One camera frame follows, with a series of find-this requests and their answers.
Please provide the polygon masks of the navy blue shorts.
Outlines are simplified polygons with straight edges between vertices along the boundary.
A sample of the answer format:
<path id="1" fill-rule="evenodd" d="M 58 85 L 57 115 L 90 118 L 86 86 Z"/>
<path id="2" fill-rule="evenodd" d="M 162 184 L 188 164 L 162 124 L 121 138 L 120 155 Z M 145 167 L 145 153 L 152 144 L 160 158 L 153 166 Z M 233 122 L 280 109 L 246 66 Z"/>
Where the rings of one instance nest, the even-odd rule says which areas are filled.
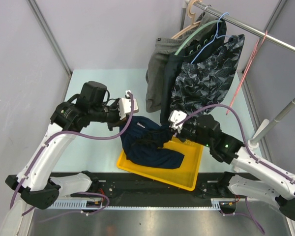
<path id="1" fill-rule="evenodd" d="M 143 116 L 133 116 L 130 125 L 121 135 L 126 159 L 134 164 L 162 169 L 177 169 L 184 154 L 164 148 L 173 133 L 168 125 L 158 125 Z"/>

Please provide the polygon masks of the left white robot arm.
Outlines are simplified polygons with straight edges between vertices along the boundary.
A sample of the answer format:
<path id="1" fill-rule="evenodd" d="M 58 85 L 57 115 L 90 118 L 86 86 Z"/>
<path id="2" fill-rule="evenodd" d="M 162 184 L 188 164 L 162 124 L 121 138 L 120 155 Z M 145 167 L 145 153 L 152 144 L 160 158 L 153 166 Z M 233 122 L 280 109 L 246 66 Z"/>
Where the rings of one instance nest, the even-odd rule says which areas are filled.
<path id="1" fill-rule="evenodd" d="M 59 197 L 71 194 L 94 196 L 98 193 L 98 178 L 89 171 L 66 177 L 51 177 L 52 170 L 63 152 L 77 137 L 91 140 L 112 140 L 121 136 L 138 110 L 132 92 L 114 99 L 109 105 L 110 93 L 99 82 L 83 84 L 81 92 L 60 103 L 50 118 L 50 124 L 34 155 L 27 165 L 16 175 L 8 175 L 5 183 L 14 191 L 10 208 L 14 207 L 17 195 L 32 208 L 47 209 Z M 122 121 L 125 127 L 109 137 L 96 137 L 82 134 L 81 130 L 92 122 L 107 123 L 112 130 Z"/>

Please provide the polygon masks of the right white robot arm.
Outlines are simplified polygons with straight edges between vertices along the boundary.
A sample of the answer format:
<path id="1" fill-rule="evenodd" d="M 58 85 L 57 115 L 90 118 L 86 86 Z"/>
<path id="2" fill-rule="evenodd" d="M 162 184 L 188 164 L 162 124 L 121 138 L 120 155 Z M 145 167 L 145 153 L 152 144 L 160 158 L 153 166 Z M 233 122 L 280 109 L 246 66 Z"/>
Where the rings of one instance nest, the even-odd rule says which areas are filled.
<path id="1" fill-rule="evenodd" d="M 259 157 L 242 141 L 223 133 L 213 116 L 201 116 L 195 124 L 185 121 L 185 118 L 186 114 L 179 112 L 172 125 L 180 136 L 208 147 L 210 155 L 218 162 L 231 164 L 257 178 L 248 180 L 226 173 L 217 184 L 220 196 L 229 197 L 232 193 L 250 196 L 273 205 L 295 221 L 295 174 Z"/>

